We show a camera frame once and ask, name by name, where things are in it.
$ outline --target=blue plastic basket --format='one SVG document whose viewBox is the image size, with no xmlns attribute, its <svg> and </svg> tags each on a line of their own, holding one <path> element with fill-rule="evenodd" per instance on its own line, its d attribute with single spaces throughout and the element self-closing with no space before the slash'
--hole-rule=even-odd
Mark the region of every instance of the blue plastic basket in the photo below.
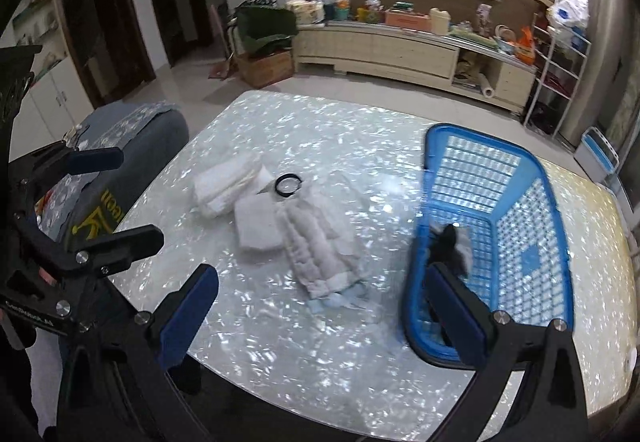
<svg viewBox="0 0 640 442">
<path fill-rule="evenodd" d="M 491 310 L 520 323 L 574 325 L 569 254 L 556 198 L 540 162 L 510 142 L 470 129 L 433 125 L 426 134 L 422 201 L 402 323 L 414 351 L 428 362 L 462 367 L 444 344 L 425 299 L 430 223 L 468 227 L 473 266 L 466 286 Z"/>
</svg>

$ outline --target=plastic bag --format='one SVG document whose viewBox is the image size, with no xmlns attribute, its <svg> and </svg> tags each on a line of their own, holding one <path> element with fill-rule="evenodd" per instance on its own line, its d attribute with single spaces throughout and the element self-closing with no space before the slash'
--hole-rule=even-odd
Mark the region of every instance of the plastic bag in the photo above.
<svg viewBox="0 0 640 442">
<path fill-rule="evenodd" d="M 522 37 L 516 42 L 516 57 L 525 64 L 532 65 L 536 61 L 531 28 L 522 28 Z"/>
<path fill-rule="evenodd" d="M 571 46 L 574 34 L 572 29 L 579 34 L 584 33 L 589 24 L 589 0 L 562 0 L 551 5 L 547 16 L 556 40 L 566 46 Z"/>
</svg>

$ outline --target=white pad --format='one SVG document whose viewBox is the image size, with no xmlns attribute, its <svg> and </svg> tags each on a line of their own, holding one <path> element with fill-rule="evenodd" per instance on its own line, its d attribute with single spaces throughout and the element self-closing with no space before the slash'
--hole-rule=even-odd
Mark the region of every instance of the white pad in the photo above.
<svg viewBox="0 0 640 442">
<path fill-rule="evenodd" d="M 269 193 L 238 200 L 235 213 L 240 248 L 274 250 L 282 247 L 282 235 L 276 224 L 275 203 Z"/>
<path fill-rule="evenodd" d="M 248 186 L 244 190 L 244 193 L 240 196 L 241 198 L 248 197 L 250 195 L 256 195 L 260 191 L 262 191 L 266 186 L 268 186 L 274 179 L 274 176 L 269 172 L 269 170 L 263 165 L 262 169 L 258 171 L 256 177 L 249 182 Z"/>
<path fill-rule="evenodd" d="M 200 211 L 207 218 L 224 215 L 244 194 L 262 168 L 255 155 L 241 153 L 197 175 L 193 192 Z"/>
</svg>

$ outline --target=table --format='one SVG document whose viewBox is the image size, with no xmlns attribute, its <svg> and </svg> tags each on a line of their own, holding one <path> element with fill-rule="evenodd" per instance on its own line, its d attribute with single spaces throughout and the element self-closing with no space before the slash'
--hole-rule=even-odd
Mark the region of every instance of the table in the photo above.
<svg viewBox="0 0 640 442">
<path fill-rule="evenodd" d="M 420 192 L 422 141 L 432 122 L 322 98 L 249 91 L 194 138 L 149 186 L 120 229 L 153 223 L 162 250 L 112 279 L 139 309 L 154 310 L 201 262 L 220 294 L 189 353 L 261 399 L 343 430 L 425 440 L 472 372 L 422 362 L 406 345 L 398 301 Z M 314 179 L 344 206 L 366 253 L 368 313 L 312 315 L 284 255 L 238 253 L 232 215 L 193 210 L 192 178 L 234 152 L 262 153 L 275 174 Z M 631 374 L 636 300 L 614 202 L 590 181 L 543 161 L 572 257 L 575 332 L 590 414 L 621 398 Z M 514 373 L 482 437 L 495 434 L 522 375 Z"/>
</svg>

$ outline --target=cabinet drawer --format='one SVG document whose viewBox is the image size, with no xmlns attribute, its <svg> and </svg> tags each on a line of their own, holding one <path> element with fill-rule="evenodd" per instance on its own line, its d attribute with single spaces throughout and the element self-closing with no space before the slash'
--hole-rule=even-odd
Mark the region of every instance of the cabinet drawer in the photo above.
<svg viewBox="0 0 640 442">
<path fill-rule="evenodd" d="M 497 89 L 500 89 L 500 86 L 508 83 L 511 86 L 531 86 L 533 84 L 534 74 L 530 72 L 526 72 L 521 68 L 517 68 L 516 66 L 511 66 L 510 64 L 503 64 L 500 69 L 500 77 L 498 78 L 498 84 L 496 86 Z"/>
<path fill-rule="evenodd" d="M 510 84 L 508 82 L 505 82 L 502 86 L 500 86 L 500 89 L 495 90 L 495 96 L 501 98 L 502 100 L 513 102 L 513 104 L 524 106 L 527 103 L 527 99 L 529 98 L 530 89 L 530 86 Z"/>
<path fill-rule="evenodd" d="M 373 37 L 373 62 L 449 78 L 456 60 L 455 50 L 408 39 Z"/>
<path fill-rule="evenodd" d="M 372 34 L 356 32 L 332 32 L 335 42 L 335 56 L 340 59 L 371 61 Z"/>
<path fill-rule="evenodd" d="M 301 30 L 294 38 L 295 56 L 335 57 L 335 35 L 339 32 L 326 30 Z"/>
</svg>

